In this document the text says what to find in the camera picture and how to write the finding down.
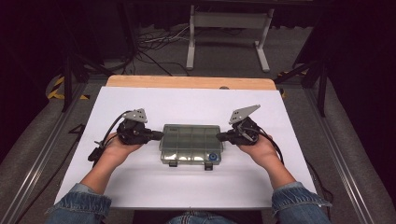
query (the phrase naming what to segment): black equipment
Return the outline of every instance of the black equipment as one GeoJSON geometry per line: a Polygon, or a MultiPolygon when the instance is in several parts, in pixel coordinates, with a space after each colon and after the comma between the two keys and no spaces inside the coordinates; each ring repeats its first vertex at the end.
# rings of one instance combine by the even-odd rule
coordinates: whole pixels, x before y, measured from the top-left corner
{"type": "Polygon", "coordinates": [[[259,135],[262,135],[271,142],[280,160],[284,163],[282,152],[276,142],[274,142],[274,140],[249,117],[249,115],[258,108],[260,108],[260,105],[253,105],[235,110],[229,122],[232,124],[233,128],[226,133],[216,134],[216,137],[220,142],[229,141],[233,145],[253,146],[259,140],[259,135]]]}
{"type": "Polygon", "coordinates": [[[99,147],[96,147],[93,150],[91,155],[88,157],[88,161],[93,161],[93,166],[95,166],[105,151],[106,146],[114,137],[118,137],[125,145],[142,145],[146,144],[150,140],[161,140],[163,138],[163,133],[147,129],[144,124],[147,122],[148,120],[144,109],[125,111],[108,129],[105,138],[101,142],[95,142],[99,147]],[[121,122],[117,128],[117,134],[107,139],[111,130],[121,118],[124,118],[124,121],[121,122]]]}

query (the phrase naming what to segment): metal frame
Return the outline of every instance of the metal frame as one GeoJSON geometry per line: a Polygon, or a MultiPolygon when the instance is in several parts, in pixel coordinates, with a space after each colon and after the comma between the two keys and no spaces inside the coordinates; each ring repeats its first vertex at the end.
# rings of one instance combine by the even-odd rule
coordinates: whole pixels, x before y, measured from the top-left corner
{"type": "Polygon", "coordinates": [[[64,113],[62,113],[61,116],[56,121],[55,127],[52,129],[52,132],[49,135],[47,142],[45,143],[40,153],[38,154],[37,158],[35,159],[35,163],[33,164],[28,174],[26,175],[20,189],[18,190],[17,195],[15,196],[8,210],[4,214],[4,217],[0,223],[14,224],[15,221],[18,219],[19,215],[21,214],[22,208],[24,207],[27,199],[32,193],[38,178],[41,176],[41,173],[43,172],[44,167],[46,166],[50,158],[50,155],[55,147],[56,142],[58,141],[59,135],[61,133],[61,130],[63,129],[64,124],[66,123],[75,105],[77,104],[79,96],[83,93],[85,87],[86,87],[85,83],[77,85],[73,94],[73,100],[71,101],[70,105],[67,107],[67,110],[65,110],[64,113]]]}
{"type": "Polygon", "coordinates": [[[267,13],[249,14],[249,13],[218,13],[218,12],[198,12],[195,6],[191,6],[190,11],[190,42],[189,51],[187,53],[186,68],[192,70],[194,67],[195,54],[195,27],[224,27],[224,28],[246,28],[246,29],[262,29],[260,40],[255,41],[255,49],[259,56],[262,71],[267,73],[270,71],[267,59],[262,49],[268,30],[271,25],[274,10],[269,9],[267,13]]]}
{"type": "Polygon", "coordinates": [[[320,125],[320,129],[323,131],[324,135],[327,138],[330,147],[330,153],[332,155],[332,159],[334,160],[335,167],[339,175],[341,176],[341,180],[344,183],[344,187],[346,188],[346,192],[352,201],[352,205],[355,208],[356,214],[361,223],[374,223],[373,218],[366,206],[366,203],[361,196],[361,192],[356,184],[355,178],[350,173],[349,168],[347,167],[347,162],[344,159],[344,156],[341,152],[340,147],[338,146],[334,136],[332,135],[332,130],[330,129],[329,123],[325,118],[323,118],[320,112],[316,107],[316,96],[312,89],[304,89],[305,96],[308,99],[312,110],[315,113],[315,117],[320,125]]]}

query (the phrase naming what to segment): clear plastic box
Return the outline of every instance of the clear plastic box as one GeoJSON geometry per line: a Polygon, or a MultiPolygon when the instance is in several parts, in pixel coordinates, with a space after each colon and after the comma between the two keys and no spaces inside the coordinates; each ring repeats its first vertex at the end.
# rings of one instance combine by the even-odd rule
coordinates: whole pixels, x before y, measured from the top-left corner
{"type": "Polygon", "coordinates": [[[165,124],[160,143],[163,164],[205,164],[221,162],[223,144],[216,134],[218,125],[165,124]]]}

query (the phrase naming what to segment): forearm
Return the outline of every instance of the forearm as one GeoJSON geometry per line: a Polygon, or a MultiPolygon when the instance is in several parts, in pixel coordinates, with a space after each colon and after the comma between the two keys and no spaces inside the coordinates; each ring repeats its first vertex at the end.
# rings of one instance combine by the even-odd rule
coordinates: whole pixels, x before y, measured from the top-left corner
{"type": "Polygon", "coordinates": [[[91,188],[97,194],[104,194],[111,174],[115,169],[116,167],[107,165],[105,160],[99,160],[80,181],[80,184],[91,188]]]}
{"type": "Polygon", "coordinates": [[[277,189],[296,181],[276,156],[267,156],[261,159],[256,159],[255,162],[267,171],[270,176],[273,189],[277,189]]]}

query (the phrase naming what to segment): person's left hand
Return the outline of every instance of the person's left hand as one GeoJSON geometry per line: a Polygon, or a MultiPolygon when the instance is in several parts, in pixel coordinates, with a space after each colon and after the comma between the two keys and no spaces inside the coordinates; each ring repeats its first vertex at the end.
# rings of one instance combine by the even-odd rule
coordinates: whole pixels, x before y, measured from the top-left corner
{"type": "MultiPolygon", "coordinates": [[[[111,133],[107,139],[112,138],[114,135],[116,135],[116,133],[111,133]]],[[[115,169],[125,162],[129,154],[142,146],[143,145],[124,145],[116,136],[110,140],[98,163],[105,164],[115,169]]]]}

